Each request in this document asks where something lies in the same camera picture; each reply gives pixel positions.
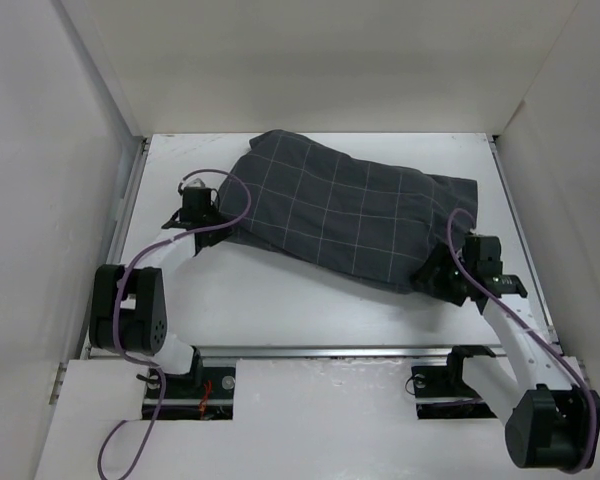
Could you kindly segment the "dark plaid pillowcase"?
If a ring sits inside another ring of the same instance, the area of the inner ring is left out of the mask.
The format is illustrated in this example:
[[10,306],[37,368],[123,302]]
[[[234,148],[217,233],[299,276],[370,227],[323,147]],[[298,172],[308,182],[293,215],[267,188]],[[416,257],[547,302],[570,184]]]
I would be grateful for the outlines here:
[[356,159],[272,130],[219,188],[234,243],[274,251],[373,288],[409,294],[411,276],[448,237],[463,243],[478,213],[473,179]]

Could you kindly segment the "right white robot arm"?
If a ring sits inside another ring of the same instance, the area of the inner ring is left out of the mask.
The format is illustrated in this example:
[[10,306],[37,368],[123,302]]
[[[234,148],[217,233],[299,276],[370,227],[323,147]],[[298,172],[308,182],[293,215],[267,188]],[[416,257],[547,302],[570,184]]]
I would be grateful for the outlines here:
[[456,306],[475,304],[509,362],[486,345],[456,345],[438,366],[416,366],[411,382],[422,418],[489,409],[521,469],[578,473],[592,467],[600,433],[600,396],[555,350],[537,323],[521,279],[503,271],[495,236],[468,234],[460,251],[438,244],[412,276],[419,293]]

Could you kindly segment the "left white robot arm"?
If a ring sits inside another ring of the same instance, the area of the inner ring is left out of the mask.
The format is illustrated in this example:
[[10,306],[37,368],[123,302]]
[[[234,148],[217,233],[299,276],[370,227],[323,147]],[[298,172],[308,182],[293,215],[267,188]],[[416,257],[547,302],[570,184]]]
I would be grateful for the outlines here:
[[183,190],[181,208],[162,226],[157,243],[182,232],[210,227],[209,232],[189,234],[143,256],[135,264],[124,286],[119,325],[113,325],[122,265],[104,264],[95,273],[91,301],[89,342],[98,349],[114,353],[114,334],[119,334],[123,351],[146,358],[169,376],[169,384],[185,397],[203,387],[200,354],[169,330],[165,286],[167,277],[203,249],[225,240],[231,228],[221,229],[221,216],[212,188],[189,186]]

